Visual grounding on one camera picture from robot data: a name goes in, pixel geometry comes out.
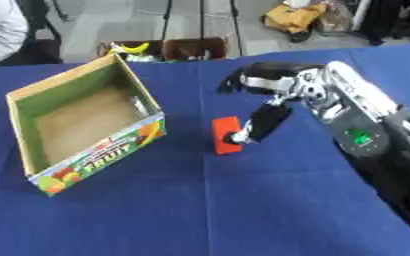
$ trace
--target table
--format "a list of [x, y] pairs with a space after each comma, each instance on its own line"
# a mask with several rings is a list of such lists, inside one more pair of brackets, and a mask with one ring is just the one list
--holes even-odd
[[410, 255], [410, 228], [299, 105], [262, 144], [212, 152], [211, 119], [245, 120], [263, 100], [216, 94], [228, 73], [331, 60], [410, 106], [410, 46], [131, 64], [166, 112], [168, 136], [53, 198], [22, 175], [4, 94], [74, 65], [0, 68], [0, 255]]

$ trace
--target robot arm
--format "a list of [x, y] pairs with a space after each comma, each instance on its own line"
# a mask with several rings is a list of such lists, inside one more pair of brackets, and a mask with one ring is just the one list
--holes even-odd
[[224, 141], [260, 142], [299, 100], [334, 138], [341, 154], [410, 225], [410, 110], [342, 62], [327, 65], [255, 63], [227, 77], [219, 92], [272, 95]]

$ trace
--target fruit box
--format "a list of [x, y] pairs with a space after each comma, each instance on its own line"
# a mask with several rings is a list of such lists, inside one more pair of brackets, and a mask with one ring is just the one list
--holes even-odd
[[25, 175], [49, 196], [166, 133], [164, 113], [118, 55], [6, 98]]

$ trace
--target red block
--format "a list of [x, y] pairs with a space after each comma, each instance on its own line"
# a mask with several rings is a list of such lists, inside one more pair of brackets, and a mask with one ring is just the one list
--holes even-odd
[[241, 130], [239, 120], [236, 116], [213, 119], [212, 126], [214, 150], [216, 154], [225, 155], [242, 150], [241, 145], [228, 144], [223, 141], [224, 136], [228, 132], [239, 132]]

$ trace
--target white sleeve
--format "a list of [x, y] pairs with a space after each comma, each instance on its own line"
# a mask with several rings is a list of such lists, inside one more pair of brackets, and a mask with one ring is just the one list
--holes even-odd
[[20, 49], [27, 32], [28, 23], [15, 0], [0, 0], [0, 61]]

